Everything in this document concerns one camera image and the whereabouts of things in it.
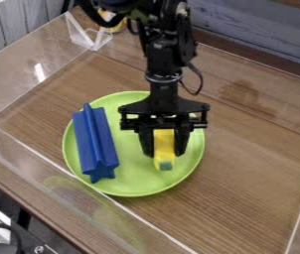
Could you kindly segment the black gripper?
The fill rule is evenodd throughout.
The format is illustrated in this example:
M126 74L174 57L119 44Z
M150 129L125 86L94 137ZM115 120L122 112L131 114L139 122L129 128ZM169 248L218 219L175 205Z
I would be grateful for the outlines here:
M208 103L184 98L178 83L150 83L149 94L118 107L121 129L139 132L143 154L154 157L154 129L174 129L174 152L185 154L190 133L208 127Z

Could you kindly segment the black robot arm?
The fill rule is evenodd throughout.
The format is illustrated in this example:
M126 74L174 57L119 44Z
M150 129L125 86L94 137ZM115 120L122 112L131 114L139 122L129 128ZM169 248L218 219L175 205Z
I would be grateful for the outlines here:
M174 154L186 152L190 133L208 126L209 104L179 96L182 69L193 68L197 41L188 0L76 0L88 18L102 27L127 23L139 37L147 60L149 96L118 108L119 126L138 134L143 154L154 155L154 132L174 132Z

